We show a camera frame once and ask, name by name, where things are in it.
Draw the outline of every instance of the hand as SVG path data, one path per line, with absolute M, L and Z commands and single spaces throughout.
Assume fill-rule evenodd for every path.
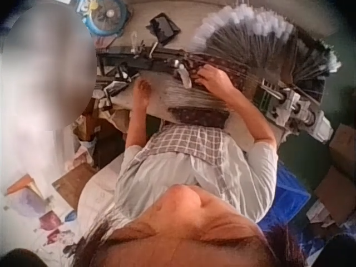
M 236 90 L 226 72 L 211 65 L 205 65 L 197 74 L 195 82 L 204 85 L 209 92 L 225 102 L 228 102 L 231 92 Z
M 139 77 L 133 85 L 133 92 L 133 109 L 146 110 L 151 98 L 151 85 Z

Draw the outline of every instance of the gray shirt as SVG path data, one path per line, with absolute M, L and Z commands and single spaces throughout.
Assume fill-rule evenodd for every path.
M 245 157 L 230 136 L 223 139 L 222 170 L 234 208 L 254 222 L 260 221 L 270 209 L 276 187 L 278 156 L 265 142 L 257 142 Z M 204 190 L 227 202 L 220 193 L 217 176 L 210 164 L 194 156 L 167 152 L 149 156 L 138 171 L 125 173 L 131 160 L 142 147 L 126 149 L 116 184 L 115 199 L 126 222 L 136 219 L 170 186 L 200 185 Z

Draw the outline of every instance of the white sleeve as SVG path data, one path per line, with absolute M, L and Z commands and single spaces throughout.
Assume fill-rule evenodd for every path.
M 121 164 L 121 170 L 119 177 L 122 175 L 122 173 L 126 170 L 130 162 L 134 159 L 137 153 L 139 153 L 142 150 L 141 146 L 133 145 L 125 149 L 125 152 L 123 153 L 123 161 Z
M 248 194 L 244 194 L 246 213 L 259 222 L 271 208 L 277 181 L 278 155 L 276 149 L 266 142 L 257 142 L 247 154 L 252 176 Z

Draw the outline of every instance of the plaid shirt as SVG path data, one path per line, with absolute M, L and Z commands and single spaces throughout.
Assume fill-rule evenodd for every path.
M 177 152 L 197 157 L 209 163 L 219 174 L 219 189 L 232 206 L 234 202 L 222 172 L 223 130 L 212 127 L 168 125 L 154 134 L 147 145 L 133 158 L 127 169 L 139 167 L 151 155 Z

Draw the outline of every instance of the man's forehead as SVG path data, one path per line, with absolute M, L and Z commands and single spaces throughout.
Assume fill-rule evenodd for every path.
M 187 239 L 147 238 L 111 247 L 106 266 L 239 266 L 245 253 Z

